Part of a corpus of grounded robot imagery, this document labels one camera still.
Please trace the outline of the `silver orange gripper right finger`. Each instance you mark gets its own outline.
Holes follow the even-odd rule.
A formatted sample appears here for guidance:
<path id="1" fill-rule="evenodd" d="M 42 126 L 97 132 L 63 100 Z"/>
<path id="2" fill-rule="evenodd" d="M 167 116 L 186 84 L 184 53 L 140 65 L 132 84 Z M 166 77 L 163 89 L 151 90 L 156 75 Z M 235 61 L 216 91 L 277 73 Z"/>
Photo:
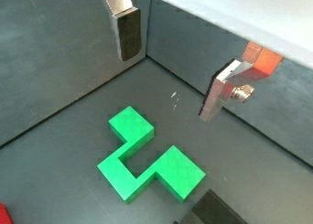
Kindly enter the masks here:
<path id="1" fill-rule="evenodd" d="M 228 61 L 211 78 L 199 111 L 200 119 L 210 121 L 230 99 L 244 102 L 254 92 L 251 82 L 270 77 L 281 61 L 278 53 L 248 42 L 242 60 Z"/>

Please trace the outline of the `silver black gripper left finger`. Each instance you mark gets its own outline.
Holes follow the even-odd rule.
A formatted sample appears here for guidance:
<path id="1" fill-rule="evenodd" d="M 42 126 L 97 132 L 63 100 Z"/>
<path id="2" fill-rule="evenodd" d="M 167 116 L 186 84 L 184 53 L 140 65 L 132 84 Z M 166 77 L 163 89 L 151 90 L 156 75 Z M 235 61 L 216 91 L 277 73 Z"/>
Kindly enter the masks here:
<path id="1" fill-rule="evenodd" d="M 103 0 L 111 14 L 117 53 L 121 61 L 131 59 L 141 49 L 140 10 L 132 0 Z"/>

